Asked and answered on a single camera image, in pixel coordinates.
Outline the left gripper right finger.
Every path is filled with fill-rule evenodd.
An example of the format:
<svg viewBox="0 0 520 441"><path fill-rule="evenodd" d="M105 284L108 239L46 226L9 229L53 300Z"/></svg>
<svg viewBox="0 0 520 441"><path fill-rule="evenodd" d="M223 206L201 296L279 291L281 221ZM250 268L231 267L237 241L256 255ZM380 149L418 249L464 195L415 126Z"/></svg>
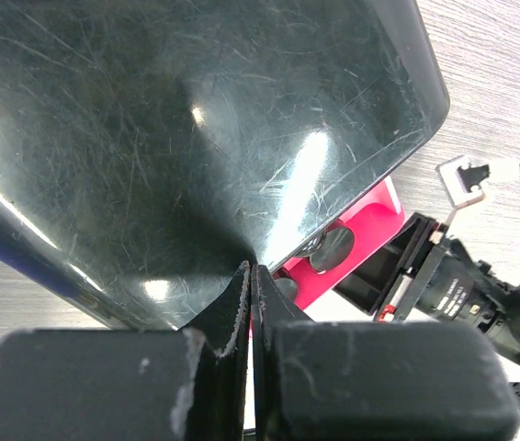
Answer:
<svg viewBox="0 0 520 441"><path fill-rule="evenodd" d="M264 266L250 279L259 440L510 440L489 341L440 322L314 322Z"/></svg>

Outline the black drawer organizer cabinet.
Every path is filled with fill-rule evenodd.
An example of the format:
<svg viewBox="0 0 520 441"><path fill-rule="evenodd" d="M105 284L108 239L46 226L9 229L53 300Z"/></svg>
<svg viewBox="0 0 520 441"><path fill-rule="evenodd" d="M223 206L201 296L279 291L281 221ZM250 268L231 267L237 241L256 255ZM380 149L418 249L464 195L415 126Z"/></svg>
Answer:
<svg viewBox="0 0 520 441"><path fill-rule="evenodd" d="M179 327L448 110L414 1L0 1L0 259L109 326Z"/></svg>

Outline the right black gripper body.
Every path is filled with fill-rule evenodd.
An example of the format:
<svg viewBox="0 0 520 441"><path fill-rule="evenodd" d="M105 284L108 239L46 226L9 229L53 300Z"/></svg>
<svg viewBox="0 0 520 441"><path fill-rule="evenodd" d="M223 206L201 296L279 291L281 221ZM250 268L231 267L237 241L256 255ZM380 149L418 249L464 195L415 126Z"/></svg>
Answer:
<svg viewBox="0 0 520 441"><path fill-rule="evenodd" d="M520 285L474 261L447 226L420 213L335 287L373 320L403 321L413 310L479 330L520 365Z"/></svg>

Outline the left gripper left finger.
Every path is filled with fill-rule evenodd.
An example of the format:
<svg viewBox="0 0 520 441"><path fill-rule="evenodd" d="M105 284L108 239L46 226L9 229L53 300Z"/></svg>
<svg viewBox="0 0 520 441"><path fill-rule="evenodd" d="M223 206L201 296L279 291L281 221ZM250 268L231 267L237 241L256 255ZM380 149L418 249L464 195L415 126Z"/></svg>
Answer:
<svg viewBox="0 0 520 441"><path fill-rule="evenodd" d="M239 440L251 267L176 331L0 340L0 440Z"/></svg>

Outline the pink drawer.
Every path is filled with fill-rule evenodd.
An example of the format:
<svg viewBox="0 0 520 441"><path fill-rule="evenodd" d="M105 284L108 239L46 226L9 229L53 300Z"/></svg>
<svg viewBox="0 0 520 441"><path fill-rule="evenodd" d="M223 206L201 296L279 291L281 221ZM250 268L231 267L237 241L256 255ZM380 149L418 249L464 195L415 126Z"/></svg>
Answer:
<svg viewBox="0 0 520 441"><path fill-rule="evenodd" d="M353 250L341 265L330 271L317 273L310 265L311 255L297 256L279 268L273 278L276 280L288 277L297 283L299 292L293 302L304 310L326 291L342 282L399 232L404 219L404 210L395 186L392 179L387 177L317 236L315 242L319 245L319 250L329 230L346 227L353 232Z"/></svg>

